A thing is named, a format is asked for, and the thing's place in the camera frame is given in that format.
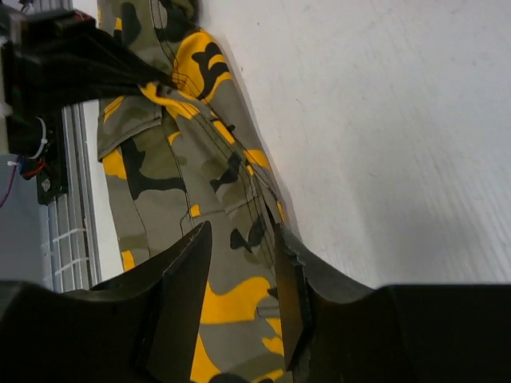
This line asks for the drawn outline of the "aluminium mounting rail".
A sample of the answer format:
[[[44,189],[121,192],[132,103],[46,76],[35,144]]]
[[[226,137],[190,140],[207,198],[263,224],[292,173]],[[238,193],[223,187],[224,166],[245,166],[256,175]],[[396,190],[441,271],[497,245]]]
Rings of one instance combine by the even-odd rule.
[[[69,190],[41,206],[43,282],[58,293],[88,289],[101,281],[92,183],[81,105],[62,112]]]

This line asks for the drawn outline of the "camouflage trousers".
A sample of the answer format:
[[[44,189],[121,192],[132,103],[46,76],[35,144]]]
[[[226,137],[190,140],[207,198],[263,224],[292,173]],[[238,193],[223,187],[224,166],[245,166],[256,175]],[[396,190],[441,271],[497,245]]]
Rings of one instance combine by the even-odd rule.
[[[100,1],[98,25],[169,85],[99,103],[105,172],[123,267],[203,222],[212,256],[190,381],[289,382],[275,281],[284,220],[271,165],[194,1]]]

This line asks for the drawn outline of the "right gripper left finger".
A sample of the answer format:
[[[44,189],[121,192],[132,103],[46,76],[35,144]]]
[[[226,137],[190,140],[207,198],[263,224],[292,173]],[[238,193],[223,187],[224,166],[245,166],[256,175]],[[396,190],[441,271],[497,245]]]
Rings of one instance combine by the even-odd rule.
[[[90,290],[3,282],[2,381],[188,381],[211,255],[204,222]]]

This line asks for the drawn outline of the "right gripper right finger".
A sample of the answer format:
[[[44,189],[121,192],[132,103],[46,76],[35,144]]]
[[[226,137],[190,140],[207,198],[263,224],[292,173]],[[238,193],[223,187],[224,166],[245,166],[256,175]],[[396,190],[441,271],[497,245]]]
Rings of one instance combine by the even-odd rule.
[[[370,288],[284,225],[275,274],[285,366],[297,382],[507,382],[507,284]]]

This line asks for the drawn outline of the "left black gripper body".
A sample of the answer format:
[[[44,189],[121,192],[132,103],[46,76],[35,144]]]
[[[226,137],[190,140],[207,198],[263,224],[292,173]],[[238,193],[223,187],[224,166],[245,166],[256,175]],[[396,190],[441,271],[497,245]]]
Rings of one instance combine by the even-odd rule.
[[[100,99],[96,19],[80,10],[1,10],[1,114],[36,115]]]

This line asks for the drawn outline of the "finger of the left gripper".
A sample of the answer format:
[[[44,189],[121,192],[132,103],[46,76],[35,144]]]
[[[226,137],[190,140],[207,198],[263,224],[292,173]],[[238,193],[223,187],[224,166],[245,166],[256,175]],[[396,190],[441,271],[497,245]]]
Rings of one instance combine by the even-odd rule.
[[[137,95],[149,83],[174,88],[167,73],[154,68],[113,36],[97,28],[91,31],[91,99]]]

